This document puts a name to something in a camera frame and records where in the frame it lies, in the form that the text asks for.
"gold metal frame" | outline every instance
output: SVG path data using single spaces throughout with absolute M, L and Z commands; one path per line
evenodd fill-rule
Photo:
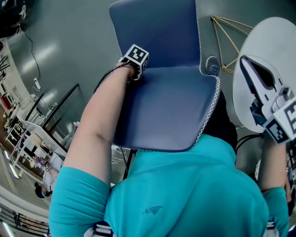
M 233 45 L 233 47 L 235 48 L 235 50 L 237 51 L 237 53 L 239 54 L 240 51 L 238 50 L 238 48 L 236 47 L 236 45 L 234 44 L 233 40 L 230 38 L 230 36 L 226 33 L 226 31 L 223 29 L 223 27 L 219 24 L 218 21 L 222 21 L 223 23 L 226 23 L 232 27 L 234 27 L 235 29 L 243 32 L 246 36 L 248 36 L 249 34 L 247 32 L 245 32 L 244 30 L 242 30 L 241 28 L 235 26 L 234 24 L 231 24 L 230 22 L 233 22 L 233 23 L 236 23 L 236 24 L 239 24 L 241 26 L 244 26 L 244 27 L 247 27 L 249 29 L 253 29 L 253 27 L 250 27 L 248 25 L 245 25 L 243 23 L 240 23 L 240 22 L 237 22 L 237 21 L 234 21 L 234 20 L 230 20 L 230 19 L 227 19 L 227 18 L 223 18 L 223 17 L 217 17 L 217 16 L 212 16 L 212 20 L 213 20 L 213 24 L 214 24 L 214 29 L 215 29 L 215 33 L 216 33 L 216 37 L 217 37 L 217 42 L 218 42 L 218 47 L 219 47 L 219 55 L 220 55 L 220 63 L 221 63 L 221 67 L 222 67 L 222 70 L 230 73 L 230 74 L 233 74 L 233 71 L 231 71 L 229 69 L 229 67 L 234 64 L 237 60 L 234 59 L 231 63 L 229 63 L 228 65 L 224 64 L 223 63 L 223 60 L 222 60 L 222 52 L 221 52 L 221 46 L 220 46 L 220 41 L 219 41 L 219 36 L 218 36 L 218 32 L 217 32 L 217 26 L 219 26 L 221 28 L 221 30 L 223 31 L 223 33 L 226 35 L 226 37 L 229 39 L 229 41 L 231 42 L 231 44 Z

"white stitched edge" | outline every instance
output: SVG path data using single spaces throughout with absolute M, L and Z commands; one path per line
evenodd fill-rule
M 199 58 L 199 72 L 200 72 L 202 75 L 205 75 L 205 76 L 212 76 L 212 77 L 215 77 L 215 78 L 216 78 L 216 90 L 215 90 L 214 98 L 213 98 L 212 103 L 211 103 L 211 107 L 210 107 L 209 112 L 208 112 L 208 114 L 207 114 L 207 117 L 206 117 L 206 119 L 205 119 L 205 121 L 204 121 L 204 123 L 203 123 L 203 127 L 202 127 L 202 129 L 200 130 L 200 133 L 198 134 L 198 137 L 197 137 L 197 139 L 196 139 L 194 145 L 191 146 L 191 147 L 194 147 L 194 146 L 196 145 L 196 143 L 198 142 L 200 136 L 202 135 L 202 133 L 203 133 L 203 131 L 204 131 L 204 128 L 206 127 L 206 125 L 207 125 L 207 123 L 208 123 L 208 121 L 209 121 L 209 119 L 210 119 L 210 117 L 211 117 L 211 114 L 212 114 L 212 112 L 214 111 L 214 108 L 215 108 L 216 103 L 217 103 L 217 99 L 218 99 L 219 94 L 220 94 L 220 79 L 219 79 L 219 77 L 217 77 L 217 76 L 213 76 L 213 75 L 206 75 L 206 74 L 203 74 L 203 73 L 202 73 L 202 47 L 201 47 L 201 42 L 200 42 L 200 33 L 199 33 L 200 31 L 199 31 L 199 26 L 198 26 L 197 4 L 196 4 L 196 0 L 194 0 L 194 1 L 195 1 L 195 12 L 196 12 L 196 22 L 197 22 L 198 40 L 199 40 L 199 52 L 200 52 L 200 58 Z

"chair seat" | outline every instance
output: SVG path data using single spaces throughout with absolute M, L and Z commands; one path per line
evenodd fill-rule
M 146 69 L 127 88 L 114 144 L 178 152 L 199 139 L 219 96 L 219 79 L 198 66 Z

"teal shirt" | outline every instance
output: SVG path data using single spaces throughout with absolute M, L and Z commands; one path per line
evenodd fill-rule
M 123 236 L 263 236 L 274 221 L 288 233 L 284 188 L 262 195 L 234 166 L 232 147 L 202 135 L 186 152 L 138 151 L 128 178 L 113 188 L 64 167 L 49 208 L 53 237 L 82 237 L 106 221 Z

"logo on shirt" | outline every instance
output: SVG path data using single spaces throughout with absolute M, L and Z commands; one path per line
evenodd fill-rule
M 146 208 L 143 214 L 147 214 L 151 212 L 153 215 L 156 215 L 161 208 L 162 206 L 154 206 L 151 208 Z

